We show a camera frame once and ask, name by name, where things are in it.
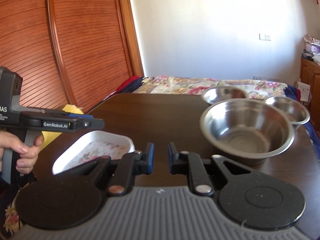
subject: wall outlet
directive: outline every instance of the wall outlet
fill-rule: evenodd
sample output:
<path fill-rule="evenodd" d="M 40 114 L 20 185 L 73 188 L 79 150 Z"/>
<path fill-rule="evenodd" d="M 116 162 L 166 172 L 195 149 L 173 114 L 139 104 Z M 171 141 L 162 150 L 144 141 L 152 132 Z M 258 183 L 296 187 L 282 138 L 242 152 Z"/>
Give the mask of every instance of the wall outlet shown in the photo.
<path fill-rule="evenodd" d="M 261 41 L 265 41 L 266 40 L 266 35 L 265 34 L 259 34 L 259 39 Z"/>
<path fill-rule="evenodd" d="M 271 36 L 268 34 L 259 34 L 259 40 L 261 41 L 271 41 Z"/>

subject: finger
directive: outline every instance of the finger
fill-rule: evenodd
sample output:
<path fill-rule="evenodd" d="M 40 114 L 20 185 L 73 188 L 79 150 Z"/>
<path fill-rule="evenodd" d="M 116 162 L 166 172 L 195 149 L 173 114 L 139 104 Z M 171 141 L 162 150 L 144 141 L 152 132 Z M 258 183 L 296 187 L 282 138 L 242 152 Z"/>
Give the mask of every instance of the finger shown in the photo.
<path fill-rule="evenodd" d="M 24 159 L 24 158 L 18 159 L 17 160 L 17 167 L 19 167 L 19 168 L 32 168 L 36 164 L 37 159 L 38 159 L 38 156 L 36 156 L 33 159 Z"/>
<path fill-rule="evenodd" d="M 11 148 L 17 153 L 27 153 L 29 147 L 25 145 L 19 138 L 11 133 L 0 131 L 0 146 L 3 148 Z"/>
<path fill-rule="evenodd" d="M 43 137 L 43 134 L 41 134 L 35 139 L 35 146 L 41 146 L 43 143 L 44 143 L 44 137 Z"/>
<path fill-rule="evenodd" d="M 37 146 L 31 146 L 28 150 L 27 153 L 25 154 L 20 154 L 20 157 L 21 158 L 24 158 L 24 159 L 33 159 L 35 158 L 36 156 L 38 156 L 39 152 L 40 152 L 41 148 L 40 147 L 37 147 Z"/>
<path fill-rule="evenodd" d="M 23 174 L 29 174 L 31 171 L 32 171 L 32 168 L 19 168 L 19 167 L 16 167 L 17 171 L 19 171 L 20 173 L 23 173 Z"/>
<path fill-rule="evenodd" d="M 0 172 L 2 171 L 2 157 L 3 157 L 4 148 L 0 147 Z"/>

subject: floral pattern inside tray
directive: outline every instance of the floral pattern inside tray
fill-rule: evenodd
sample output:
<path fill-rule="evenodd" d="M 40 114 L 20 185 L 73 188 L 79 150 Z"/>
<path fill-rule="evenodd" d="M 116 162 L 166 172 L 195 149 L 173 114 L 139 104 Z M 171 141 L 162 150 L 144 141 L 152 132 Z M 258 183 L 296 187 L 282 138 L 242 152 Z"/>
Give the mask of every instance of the floral pattern inside tray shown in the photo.
<path fill-rule="evenodd" d="M 200 95 L 207 88 L 234 86 L 246 91 L 250 98 L 265 99 L 269 96 L 284 95 L 287 84 L 266 80 L 217 80 L 212 78 L 180 78 L 157 76 L 148 77 L 133 93 L 138 94 L 185 94 Z"/>
<path fill-rule="evenodd" d="M 121 159 L 127 152 L 128 147 L 123 145 L 116 145 L 104 141 L 92 141 L 65 166 L 65 170 L 104 155 L 110 156 L 112 160 Z"/>

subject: floral fabric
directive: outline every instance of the floral fabric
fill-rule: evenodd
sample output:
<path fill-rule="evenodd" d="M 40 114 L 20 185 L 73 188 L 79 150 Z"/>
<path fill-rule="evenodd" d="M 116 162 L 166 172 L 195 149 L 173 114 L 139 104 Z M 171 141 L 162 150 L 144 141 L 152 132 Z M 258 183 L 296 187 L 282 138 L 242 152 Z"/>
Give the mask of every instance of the floral fabric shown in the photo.
<path fill-rule="evenodd" d="M 269 96 L 284 95 L 287 84 L 265 80 L 217 80 L 212 78 L 180 78 L 180 77 L 149 77 L 143 85 L 133 93 L 138 94 L 184 94 L 200 95 L 210 87 L 234 86 L 246 91 L 250 98 L 265 99 Z"/>
<path fill-rule="evenodd" d="M 0 180 L 0 239 L 8 239 L 23 226 L 16 211 L 15 200 L 20 190 L 36 181 L 30 174 L 21 177 L 20 185 L 8 185 Z"/>

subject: wooden sliding wardrobe door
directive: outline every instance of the wooden sliding wardrobe door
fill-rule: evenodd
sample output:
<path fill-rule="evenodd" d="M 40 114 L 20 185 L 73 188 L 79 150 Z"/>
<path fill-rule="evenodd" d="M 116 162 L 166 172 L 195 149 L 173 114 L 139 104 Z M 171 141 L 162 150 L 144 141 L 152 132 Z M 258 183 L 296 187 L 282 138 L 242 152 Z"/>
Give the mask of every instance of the wooden sliding wardrobe door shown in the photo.
<path fill-rule="evenodd" d="M 119 0 L 48 0 L 54 53 L 86 112 L 132 76 Z"/>
<path fill-rule="evenodd" d="M 67 103 L 50 41 L 46 0 L 0 0 L 0 65 L 23 77 L 20 103 Z"/>

